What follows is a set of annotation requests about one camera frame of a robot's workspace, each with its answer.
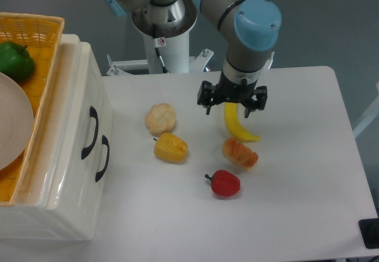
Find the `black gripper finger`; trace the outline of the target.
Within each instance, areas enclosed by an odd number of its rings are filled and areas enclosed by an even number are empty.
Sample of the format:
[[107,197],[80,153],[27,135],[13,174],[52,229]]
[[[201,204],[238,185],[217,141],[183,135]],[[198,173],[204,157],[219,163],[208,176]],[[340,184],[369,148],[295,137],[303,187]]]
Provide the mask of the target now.
[[209,115],[212,106],[212,97],[213,97],[214,86],[211,82],[206,80],[202,81],[197,94],[197,105],[201,105],[206,109],[206,114]]
[[268,90],[266,86],[259,86],[253,90],[250,98],[243,101],[245,107],[244,117],[248,118],[251,112],[256,110],[262,111],[265,109],[268,99]]

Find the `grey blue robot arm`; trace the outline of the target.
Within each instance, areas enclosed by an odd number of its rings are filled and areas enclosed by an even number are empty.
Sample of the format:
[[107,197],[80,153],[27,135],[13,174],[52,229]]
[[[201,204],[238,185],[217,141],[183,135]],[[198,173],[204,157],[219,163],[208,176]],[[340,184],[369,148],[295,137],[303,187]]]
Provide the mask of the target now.
[[245,115],[263,110],[265,86],[259,75],[271,67],[272,48],[282,23],[270,0],[106,0],[116,15],[131,14],[144,38],[149,73],[190,70],[189,33],[202,14],[227,41],[216,85],[204,81],[197,103],[207,109],[223,102],[240,103]]

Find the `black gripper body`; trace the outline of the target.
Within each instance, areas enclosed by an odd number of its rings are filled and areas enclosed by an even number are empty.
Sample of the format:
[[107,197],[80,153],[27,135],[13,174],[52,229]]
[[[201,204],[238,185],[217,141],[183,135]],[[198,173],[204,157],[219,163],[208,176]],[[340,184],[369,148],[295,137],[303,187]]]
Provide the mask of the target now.
[[252,96],[256,87],[257,80],[250,81],[238,78],[236,81],[230,80],[224,71],[220,73],[219,82],[214,86],[212,106],[223,102],[241,103]]

